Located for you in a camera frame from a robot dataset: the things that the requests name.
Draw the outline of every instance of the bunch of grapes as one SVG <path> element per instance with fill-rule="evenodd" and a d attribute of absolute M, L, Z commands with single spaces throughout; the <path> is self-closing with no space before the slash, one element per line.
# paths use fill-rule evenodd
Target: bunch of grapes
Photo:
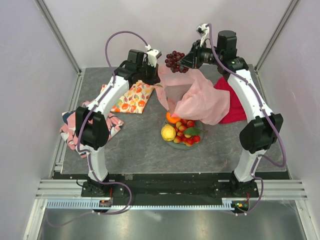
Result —
<path fill-rule="evenodd" d="M 178 65 L 178 61 L 185 56 L 183 52 L 172 51 L 166 55 L 165 65 L 171 69 L 173 73 L 186 73 L 189 68 L 185 66 Z"/>

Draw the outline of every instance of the pink and navy patterned cloth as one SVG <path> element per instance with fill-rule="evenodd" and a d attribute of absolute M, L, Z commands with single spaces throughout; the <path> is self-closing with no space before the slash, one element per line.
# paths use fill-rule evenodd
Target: pink and navy patterned cloth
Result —
<path fill-rule="evenodd" d="M 85 101 L 82 104 L 82 107 L 87 107 L 91 102 Z M 60 128 L 60 135 L 62 139 L 66 142 L 70 149 L 75 150 L 77 153 L 77 143 L 78 137 L 76 136 L 76 111 L 68 111 L 62 113 L 62 119 L 64 121 L 63 126 Z M 109 138 L 108 141 L 121 130 L 123 127 L 124 122 L 120 120 L 116 115 L 109 113 L 108 117 L 106 118 L 106 125 L 109 130 Z M 80 144 L 80 150 L 84 149 L 85 147 Z M 84 159 L 87 157 L 85 152 L 79 153 L 81 158 Z"/>

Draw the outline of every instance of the apple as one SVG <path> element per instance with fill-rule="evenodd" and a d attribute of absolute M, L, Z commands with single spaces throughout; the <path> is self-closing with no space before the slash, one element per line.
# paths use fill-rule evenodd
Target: apple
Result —
<path fill-rule="evenodd" d="M 175 126 L 176 126 L 177 129 L 178 129 L 181 125 L 182 125 L 182 122 L 180 122 L 180 121 L 177 121 L 176 124 L 175 124 Z"/>
<path fill-rule="evenodd" d="M 176 133 L 176 135 L 179 136 L 179 137 L 181 137 L 181 138 L 185 136 L 182 131 L 178 131 L 178 132 Z"/>
<path fill-rule="evenodd" d="M 180 127 L 178 127 L 179 131 L 184 132 L 187 127 L 185 125 L 181 125 Z"/>
<path fill-rule="evenodd" d="M 191 121 L 191 120 L 189 120 L 189 121 L 186 123 L 186 126 L 187 126 L 188 128 L 193 128 L 195 125 L 196 125 L 195 122 L 194 122 L 194 121 Z"/>
<path fill-rule="evenodd" d="M 187 119 L 181 119 L 181 123 L 182 123 L 182 124 L 186 125 L 186 124 L 187 124 L 187 122 L 188 122 L 188 120 L 187 120 Z"/>
<path fill-rule="evenodd" d="M 187 140 L 188 140 L 188 138 L 186 138 L 185 136 L 182 138 L 182 142 L 183 142 L 184 144 L 187 144 Z"/>
<path fill-rule="evenodd" d="M 186 139 L 186 144 L 188 147 L 191 147 L 194 144 L 194 140 L 192 138 Z"/>
<path fill-rule="evenodd" d="M 175 144 L 178 144 L 178 143 L 180 143 L 182 141 L 182 137 L 180 137 L 180 136 L 175 136 L 175 138 L 173 139 L 173 142 L 175 143 Z"/>
<path fill-rule="evenodd" d="M 198 144 L 201 141 L 201 137 L 200 136 L 193 136 L 192 140 L 194 141 L 195 144 Z"/>

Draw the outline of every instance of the green leaf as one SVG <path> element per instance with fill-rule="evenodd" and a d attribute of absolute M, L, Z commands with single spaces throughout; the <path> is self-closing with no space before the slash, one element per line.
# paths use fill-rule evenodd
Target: green leaf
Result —
<path fill-rule="evenodd" d="M 191 136 L 196 136 L 201 132 L 200 129 L 195 128 L 195 127 L 189 127 L 186 130 L 184 130 L 183 134 L 191 135 Z"/>

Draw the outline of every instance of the fruit bowl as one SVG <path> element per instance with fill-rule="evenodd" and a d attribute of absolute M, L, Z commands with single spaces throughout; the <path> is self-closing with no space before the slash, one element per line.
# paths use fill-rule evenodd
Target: fruit bowl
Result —
<path fill-rule="evenodd" d="M 194 123 L 195 123 L 195 128 L 197 128 L 197 129 L 203 129 L 203 123 L 202 123 L 201 121 L 197 120 L 197 121 L 195 121 Z M 173 126 L 173 127 L 175 126 L 174 124 L 169 123 L 167 119 L 165 119 L 164 122 L 163 122 L 163 124 L 162 124 L 162 128 L 163 128 L 166 124 L 169 124 L 169 125 L 171 125 L 171 126 Z M 179 149 L 179 150 L 189 150 L 189 149 L 193 149 L 193 148 L 195 148 L 196 146 L 198 146 L 198 145 L 201 143 L 201 141 L 203 140 L 204 135 L 205 135 L 205 133 L 204 133 L 203 131 L 201 131 L 201 132 L 198 134 L 198 136 L 201 138 L 200 142 L 194 143 L 192 146 L 187 146 L 187 145 L 185 145 L 183 142 L 175 143 L 175 142 L 173 142 L 173 141 L 165 141 L 165 140 L 163 140 L 163 141 L 165 141 L 167 144 L 169 144 L 171 147 L 173 147 L 173 148 L 175 148 L 175 149 Z"/>

